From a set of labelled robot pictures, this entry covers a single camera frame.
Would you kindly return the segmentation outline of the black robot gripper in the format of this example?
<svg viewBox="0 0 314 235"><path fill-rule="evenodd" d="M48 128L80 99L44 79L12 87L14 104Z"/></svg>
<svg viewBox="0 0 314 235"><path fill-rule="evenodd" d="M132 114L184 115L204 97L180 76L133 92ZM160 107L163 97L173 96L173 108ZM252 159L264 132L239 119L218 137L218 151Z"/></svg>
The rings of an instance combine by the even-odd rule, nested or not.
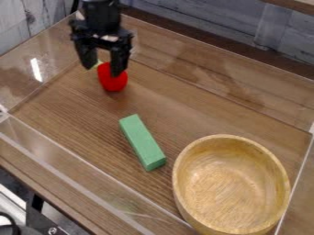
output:
<svg viewBox="0 0 314 235"><path fill-rule="evenodd" d="M132 33L121 27L119 0L83 0L83 14L68 21L69 38L83 67L97 64L97 48L111 50L111 75L127 69Z"/></svg>

